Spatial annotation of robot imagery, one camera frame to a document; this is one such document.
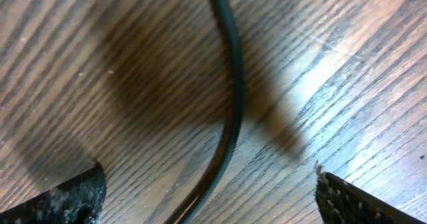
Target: cable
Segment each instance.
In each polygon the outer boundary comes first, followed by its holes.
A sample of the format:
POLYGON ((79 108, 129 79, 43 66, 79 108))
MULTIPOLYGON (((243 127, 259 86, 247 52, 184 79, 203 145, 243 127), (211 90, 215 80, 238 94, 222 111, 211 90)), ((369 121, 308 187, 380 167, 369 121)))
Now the cable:
POLYGON ((234 23, 228 0, 212 0, 212 4, 216 10, 230 49, 234 89, 232 114, 224 125, 220 144, 205 173, 198 181, 197 185, 191 190, 190 194, 166 220, 166 224, 188 223, 206 202, 220 181, 232 158, 242 124, 245 78, 242 48, 238 30, 234 23))

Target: wood grain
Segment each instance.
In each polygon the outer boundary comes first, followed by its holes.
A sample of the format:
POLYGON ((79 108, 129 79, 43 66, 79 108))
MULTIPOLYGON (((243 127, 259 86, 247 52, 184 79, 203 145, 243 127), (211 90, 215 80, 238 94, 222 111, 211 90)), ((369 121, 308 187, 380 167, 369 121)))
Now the wood grain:
MULTIPOLYGON (((230 0, 247 111, 192 223, 321 223, 316 161, 427 221, 426 0, 230 0)), ((0 211, 104 166, 102 223, 161 223, 230 107, 209 0, 0 0, 0 211)))

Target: black cable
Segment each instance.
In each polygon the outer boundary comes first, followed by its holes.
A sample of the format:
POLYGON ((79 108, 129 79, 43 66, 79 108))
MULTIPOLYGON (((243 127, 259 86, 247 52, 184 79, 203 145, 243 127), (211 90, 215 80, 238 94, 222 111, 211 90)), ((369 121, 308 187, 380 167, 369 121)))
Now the black cable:
POLYGON ((166 220, 165 223, 167 224, 188 223, 206 202, 207 198, 209 198, 220 181, 232 158, 242 124, 245 78, 242 48, 238 30, 234 23, 228 0, 212 0, 212 4, 216 10, 230 49, 234 88, 232 114, 224 125, 220 144, 205 173, 197 185, 191 190, 190 194, 166 220))

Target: wooden table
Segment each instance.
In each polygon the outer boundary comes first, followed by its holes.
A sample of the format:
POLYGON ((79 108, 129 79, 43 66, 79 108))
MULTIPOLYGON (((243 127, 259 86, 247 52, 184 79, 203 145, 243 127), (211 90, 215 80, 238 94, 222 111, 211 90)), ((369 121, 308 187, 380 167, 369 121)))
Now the wooden table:
MULTIPOLYGON (((426 0, 230 0, 247 109, 192 223, 320 223, 325 171, 427 221, 426 0)), ((92 166, 102 223, 161 223, 229 113, 209 0, 0 0, 0 210, 92 166)))

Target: tabletop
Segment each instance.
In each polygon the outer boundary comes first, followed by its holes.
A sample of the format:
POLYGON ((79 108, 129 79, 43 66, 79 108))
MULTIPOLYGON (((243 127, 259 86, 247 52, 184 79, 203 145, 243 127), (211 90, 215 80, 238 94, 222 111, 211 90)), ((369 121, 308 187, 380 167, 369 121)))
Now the tabletop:
MULTIPOLYGON (((427 221, 426 0, 230 0, 246 114, 192 223, 321 223, 329 171, 427 221)), ((230 114, 209 0, 0 0, 0 211, 92 167, 102 223, 162 223, 230 114)))

